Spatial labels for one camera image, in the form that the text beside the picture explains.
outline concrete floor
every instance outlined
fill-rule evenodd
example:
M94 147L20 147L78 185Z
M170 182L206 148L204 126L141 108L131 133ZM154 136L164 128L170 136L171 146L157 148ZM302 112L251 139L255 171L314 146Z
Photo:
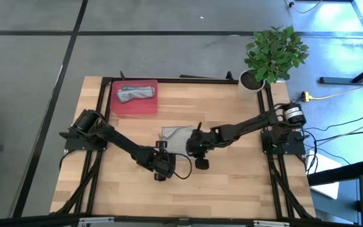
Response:
M314 3L297 2L299 9ZM81 0L0 0L0 30L72 30ZM283 0L179 1L90 0L81 30L263 30L294 25L299 32L359 32L363 28L349 3L321 3L300 15ZM235 78L249 37L78 37L62 86L25 216L47 214L65 140L58 132L72 122L84 76L177 77L180 74ZM0 37L0 218L25 171L43 113L57 79L69 37ZM292 69L290 97L302 91L323 96L353 88L321 85L320 76L354 77L363 71L363 38L304 38L310 56ZM363 89L305 103L306 127L326 127L363 116ZM315 131L316 138L341 134L362 122ZM362 146L355 140L362 141ZM363 135L341 138L321 148L354 163L363 160Z

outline cloth on table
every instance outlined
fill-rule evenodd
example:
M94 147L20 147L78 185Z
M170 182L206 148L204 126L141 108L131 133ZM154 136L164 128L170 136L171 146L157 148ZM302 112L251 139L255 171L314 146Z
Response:
M187 155L186 142L192 135L194 126L181 126L181 127L162 127L161 140L168 142L166 150L169 153L180 153ZM181 155L176 155L177 160L185 160L186 158Z
M128 102L135 98L152 98L155 96L155 88L152 86L124 86L122 89L117 91L117 96L122 103Z

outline wooden tabletop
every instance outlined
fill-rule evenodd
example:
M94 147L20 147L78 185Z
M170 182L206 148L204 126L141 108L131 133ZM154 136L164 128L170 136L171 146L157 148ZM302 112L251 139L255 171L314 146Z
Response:
M85 77L74 119L84 109L95 109L100 82L101 77ZM109 123L137 144L154 146L162 127L196 126L202 122L202 130L208 131L210 127L236 124L259 114L257 96L252 100L240 100L236 96L235 84L159 83L158 90L157 114L117 116L111 113ZM289 101L285 83L273 84L272 93L274 103ZM61 208L75 191L84 158L85 151L77 151L63 161L51 211ZM210 161L208 170L193 168L187 180L172 177L157 182L153 173L136 165L128 153L109 144L103 153L93 214L275 218L270 174L267 157L262 152L260 131L242 136L227 148L210 151L207 158ZM285 165L292 192L314 216L303 163L295 156L286 155ZM179 175L186 175L189 169L187 160L177 161ZM86 209L87 196L88 189L82 211ZM286 216L281 189L280 200Z

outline white pot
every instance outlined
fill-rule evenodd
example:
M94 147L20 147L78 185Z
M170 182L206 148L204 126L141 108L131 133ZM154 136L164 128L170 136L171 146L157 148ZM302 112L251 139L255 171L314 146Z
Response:
M242 75L247 72L248 70L246 71L243 71L240 76L239 76L239 83L238 83L238 90L237 90L237 95L239 98L243 99L243 100L251 100L253 99L253 97L255 95L257 95L257 93L263 89L264 85L265 85L265 81L263 80L263 85L261 88L257 89L257 90L251 90L245 86L243 86L240 78L242 77Z

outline red box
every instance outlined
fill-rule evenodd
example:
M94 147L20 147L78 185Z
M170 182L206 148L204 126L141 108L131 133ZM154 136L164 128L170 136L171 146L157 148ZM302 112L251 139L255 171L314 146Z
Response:
M124 86L152 86L155 96L152 98L136 98L129 102L121 103L117 91ZM112 84L112 101L110 110L117 115L128 114L155 114L158 112L158 81L155 79L116 81Z

